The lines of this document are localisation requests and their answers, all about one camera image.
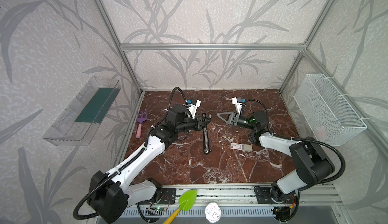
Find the black stapler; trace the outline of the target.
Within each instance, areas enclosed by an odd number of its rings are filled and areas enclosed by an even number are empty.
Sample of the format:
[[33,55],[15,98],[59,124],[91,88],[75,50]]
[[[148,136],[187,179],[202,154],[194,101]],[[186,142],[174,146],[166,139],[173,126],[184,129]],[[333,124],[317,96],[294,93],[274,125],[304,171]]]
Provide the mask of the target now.
[[210,144],[209,144],[209,134],[207,126],[203,129],[203,143],[204,143],[204,153],[207,155],[210,153]]

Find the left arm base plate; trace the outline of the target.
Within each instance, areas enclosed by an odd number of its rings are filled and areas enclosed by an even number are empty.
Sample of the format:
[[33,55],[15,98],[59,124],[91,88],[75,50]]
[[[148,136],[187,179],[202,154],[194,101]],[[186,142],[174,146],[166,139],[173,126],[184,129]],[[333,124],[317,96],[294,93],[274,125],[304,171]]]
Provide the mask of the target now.
[[157,204],[174,204],[175,199],[176,188],[158,188],[151,202]]

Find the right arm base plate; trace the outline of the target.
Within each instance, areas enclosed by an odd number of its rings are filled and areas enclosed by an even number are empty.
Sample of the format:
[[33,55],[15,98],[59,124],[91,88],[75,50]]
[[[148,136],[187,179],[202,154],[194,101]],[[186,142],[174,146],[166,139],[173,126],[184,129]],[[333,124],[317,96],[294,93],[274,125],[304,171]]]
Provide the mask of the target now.
[[296,202],[295,191],[285,194],[277,187],[260,187],[253,188],[259,204],[294,204]]

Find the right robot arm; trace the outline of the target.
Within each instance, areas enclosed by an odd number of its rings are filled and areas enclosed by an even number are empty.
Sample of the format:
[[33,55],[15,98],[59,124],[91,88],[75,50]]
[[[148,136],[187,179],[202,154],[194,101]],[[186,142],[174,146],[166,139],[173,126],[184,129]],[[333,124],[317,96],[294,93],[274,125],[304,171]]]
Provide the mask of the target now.
[[267,108],[245,117],[243,112],[247,100],[235,97],[232,103],[235,112],[218,113],[217,116],[230,126],[250,129],[249,139],[253,144],[290,156],[295,166],[292,172],[273,182],[266,193],[262,192],[261,187],[256,187],[257,196],[283,203],[290,194],[334,181],[345,172],[345,158],[333,146],[311,137],[294,138],[273,133]]

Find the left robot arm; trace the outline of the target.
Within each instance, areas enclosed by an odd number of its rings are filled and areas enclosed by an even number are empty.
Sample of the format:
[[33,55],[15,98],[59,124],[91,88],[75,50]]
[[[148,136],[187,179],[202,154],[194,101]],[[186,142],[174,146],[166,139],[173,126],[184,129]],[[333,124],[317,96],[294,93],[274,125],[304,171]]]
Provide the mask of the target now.
[[73,211],[76,220],[101,217],[106,223],[115,222],[124,211],[146,200],[157,200],[162,186],[156,181],[146,180],[132,184],[135,177],[162,154],[180,133],[200,132],[211,122],[209,117],[196,116],[201,103],[185,100],[184,104],[172,105],[175,92],[184,92],[175,87],[170,94],[166,114],[146,134],[144,143],[129,157],[106,173],[96,172],[90,182],[89,192],[80,200]]

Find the white red staple box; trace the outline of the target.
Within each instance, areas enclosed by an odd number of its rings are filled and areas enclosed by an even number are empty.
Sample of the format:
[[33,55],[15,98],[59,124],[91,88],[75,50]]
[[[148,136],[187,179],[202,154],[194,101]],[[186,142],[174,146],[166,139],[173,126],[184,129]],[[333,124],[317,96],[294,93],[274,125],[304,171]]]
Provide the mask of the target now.
[[252,145],[250,145],[250,144],[239,144],[239,143],[231,143],[230,144],[230,149],[241,150],[241,151],[248,151],[248,152],[253,151]]

